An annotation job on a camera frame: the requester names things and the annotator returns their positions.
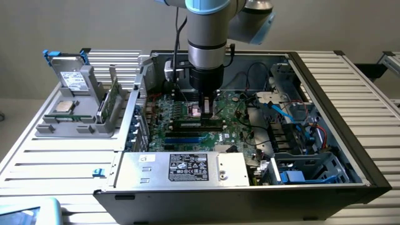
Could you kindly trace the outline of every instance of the metal panel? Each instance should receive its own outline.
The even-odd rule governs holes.
[[[379,63],[385,65],[385,67],[400,76],[400,52],[393,52],[393,56],[383,55]]]
[[[95,76],[104,86],[111,85],[109,64],[116,65],[119,83],[123,88],[131,88],[140,72],[140,51],[91,50],[89,63],[95,67]]]
[[[131,89],[133,84],[131,81],[140,70],[133,64],[137,62],[139,54],[139,51],[92,50],[89,61],[96,67],[95,74],[99,80],[105,84],[109,82],[107,65],[108,63],[117,64],[119,80],[125,81],[121,82],[123,87]],[[400,143],[396,141],[400,139],[400,127],[392,123],[396,122],[395,113],[384,102],[371,101],[380,97],[368,85],[361,85],[359,72],[352,69],[341,56],[333,52],[299,52],[299,54],[312,67],[309,70],[323,84],[321,87],[345,121],[357,124],[349,127],[367,147],[367,152],[393,186],[393,190],[371,204],[357,204],[343,209],[325,221],[283,222],[279,225],[400,224]],[[327,80],[335,81],[335,86],[331,86]],[[357,81],[353,82],[356,86],[340,85],[345,84],[340,80]],[[39,122],[55,93],[45,101],[5,161],[0,164],[0,172],[4,168],[0,174],[0,181],[3,181],[0,205],[24,203],[27,198],[35,201],[44,196],[53,196],[61,203],[64,223],[116,224],[91,195],[93,186],[105,182],[107,179],[91,178],[91,172],[95,168],[107,170],[111,168],[112,146],[119,139],[119,132],[112,138],[101,139],[97,144],[91,140],[69,139],[65,141],[64,139],[60,142],[60,140],[35,138],[32,127]],[[383,122],[389,122],[391,125],[385,126]],[[373,125],[360,125],[360,123],[373,123]],[[4,183],[19,188],[4,188]]]
[[[139,51],[91,51],[89,61],[95,66],[95,75],[105,86],[111,83],[108,65],[116,64],[120,84],[124,89],[132,90],[140,71],[139,55]],[[83,212],[83,209],[85,212],[104,212],[92,191],[105,185],[107,177],[93,178],[92,171],[103,168],[105,175],[108,174],[116,155],[113,151],[117,147],[120,128],[116,126],[112,137],[96,140],[37,138],[35,125],[41,122],[44,112],[55,104],[57,94],[59,86],[0,164],[0,205],[53,196],[60,201],[64,212]]]

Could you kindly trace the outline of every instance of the white label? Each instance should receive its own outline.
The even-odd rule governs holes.
[[[71,91],[88,90],[87,82],[80,72],[60,72]]]
[[[181,127],[201,127],[200,123],[183,123],[180,125]]]
[[[139,162],[145,163],[145,162],[155,162],[156,161],[156,155],[140,155],[139,156]]]

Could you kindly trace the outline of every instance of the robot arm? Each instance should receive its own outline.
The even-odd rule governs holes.
[[[156,0],[188,9],[189,83],[199,91],[201,117],[212,116],[223,84],[227,39],[261,44],[273,22],[269,0]]]

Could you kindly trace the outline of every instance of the motherboard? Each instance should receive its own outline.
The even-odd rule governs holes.
[[[196,129],[200,124],[196,101],[177,101],[172,95],[155,97],[147,107],[149,152],[225,151],[232,147],[243,152],[247,163],[252,164],[256,149],[252,146],[255,141],[251,128],[239,123],[235,115],[236,111],[241,112],[240,121],[249,124],[243,98],[243,93],[223,91],[215,101],[213,116],[200,130]]]

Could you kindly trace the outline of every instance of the power supply label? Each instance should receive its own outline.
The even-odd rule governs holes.
[[[171,154],[168,179],[171,181],[208,181],[207,154]]]

